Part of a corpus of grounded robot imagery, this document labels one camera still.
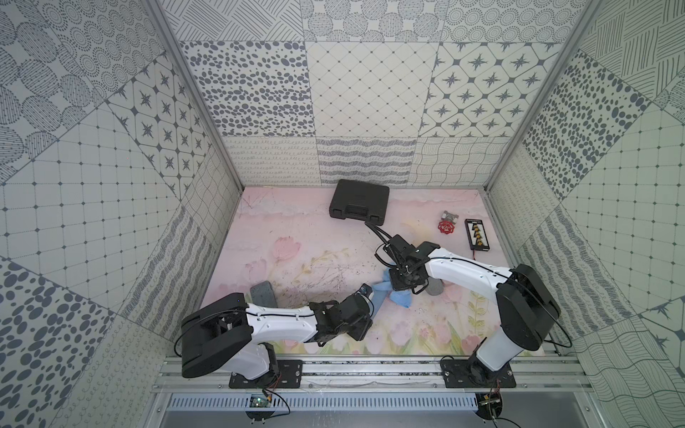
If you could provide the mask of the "grey felt eyeglass case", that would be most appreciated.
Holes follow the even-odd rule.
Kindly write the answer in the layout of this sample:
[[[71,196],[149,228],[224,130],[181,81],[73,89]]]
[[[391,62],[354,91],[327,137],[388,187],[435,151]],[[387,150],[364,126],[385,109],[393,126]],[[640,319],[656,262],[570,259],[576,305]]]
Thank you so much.
[[[444,291],[443,281],[435,278],[428,278],[426,292],[431,296],[439,296]]]

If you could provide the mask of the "blue microfiber cloth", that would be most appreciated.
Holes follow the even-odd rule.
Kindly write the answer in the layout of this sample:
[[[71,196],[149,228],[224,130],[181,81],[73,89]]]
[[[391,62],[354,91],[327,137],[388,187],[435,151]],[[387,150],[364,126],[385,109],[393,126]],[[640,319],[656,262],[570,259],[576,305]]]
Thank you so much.
[[[408,290],[405,291],[396,291],[392,288],[392,284],[390,281],[390,270],[387,269],[382,276],[382,280],[379,283],[376,283],[374,285],[371,285],[372,290],[387,290],[390,292],[388,297],[386,299],[389,299],[391,302],[395,303],[396,305],[403,307],[403,308],[409,308],[412,303],[412,293]]]

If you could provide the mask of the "dark grey eyeglass case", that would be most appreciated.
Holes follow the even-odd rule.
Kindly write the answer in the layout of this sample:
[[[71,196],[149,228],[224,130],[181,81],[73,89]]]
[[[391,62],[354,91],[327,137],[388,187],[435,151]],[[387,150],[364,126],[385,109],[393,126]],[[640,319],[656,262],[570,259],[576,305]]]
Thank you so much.
[[[273,285],[269,281],[263,281],[258,285],[253,285],[250,288],[250,295],[253,304],[265,308],[277,308],[278,301],[273,289]]]

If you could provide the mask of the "blue eyeglass case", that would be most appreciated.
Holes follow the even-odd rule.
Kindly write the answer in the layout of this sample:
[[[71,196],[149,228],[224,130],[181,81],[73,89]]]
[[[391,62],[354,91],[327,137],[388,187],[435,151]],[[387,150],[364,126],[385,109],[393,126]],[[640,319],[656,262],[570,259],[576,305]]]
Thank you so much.
[[[385,299],[388,297],[390,294],[389,291],[387,290],[374,290],[371,295],[371,308],[372,308],[372,313],[371,313],[371,318],[373,319],[380,308],[382,307],[383,303],[385,302]]]

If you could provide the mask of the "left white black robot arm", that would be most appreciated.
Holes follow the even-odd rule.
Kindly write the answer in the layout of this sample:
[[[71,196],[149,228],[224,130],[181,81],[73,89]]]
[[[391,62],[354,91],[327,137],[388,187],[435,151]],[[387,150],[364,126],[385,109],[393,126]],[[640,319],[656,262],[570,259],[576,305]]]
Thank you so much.
[[[235,292],[185,317],[174,345],[187,379],[228,370],[248,381],[278,377],[274,342],[315,343],[340,335],[362,341],[376,313],[373,290],[362,285],[343,301],[311,302],[297,309],[266,308]]]

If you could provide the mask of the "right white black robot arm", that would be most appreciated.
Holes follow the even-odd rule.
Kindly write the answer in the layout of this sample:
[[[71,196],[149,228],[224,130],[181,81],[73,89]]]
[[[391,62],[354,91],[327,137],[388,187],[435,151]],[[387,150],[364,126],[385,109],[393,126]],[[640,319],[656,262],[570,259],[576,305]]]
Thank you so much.
[[[460,285],[496,304],[499,329],[469,358],[470,371],[493,377],[523,351],[537,351],[558,324],[560,307],[528,265],[495,267],[451,253],[440,245],[409,244],[399,235],[382,240],[392,286],[419,294],[430,279]]]

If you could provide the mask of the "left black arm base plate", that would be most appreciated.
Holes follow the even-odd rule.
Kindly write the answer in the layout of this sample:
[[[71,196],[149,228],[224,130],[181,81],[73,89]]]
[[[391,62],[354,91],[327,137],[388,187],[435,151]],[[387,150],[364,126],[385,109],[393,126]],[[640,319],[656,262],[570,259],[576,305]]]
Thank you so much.
[[[302,376],[302,360],[278,360],[276,367],[271,367],[265,374],[253,380],[248,380],[241,374],[232,374],[229,388],[231,390],[299,389]]]

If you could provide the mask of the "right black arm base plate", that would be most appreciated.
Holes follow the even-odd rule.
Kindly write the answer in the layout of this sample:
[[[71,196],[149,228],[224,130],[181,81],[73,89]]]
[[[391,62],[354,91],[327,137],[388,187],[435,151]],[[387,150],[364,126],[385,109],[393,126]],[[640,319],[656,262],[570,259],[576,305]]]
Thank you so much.
[[[442,379],[448,389],[513,389],[517,387],[510,363],[497,371],[492,371],[477,358],[461,360],[446,356],[440,360],[439,364]]]

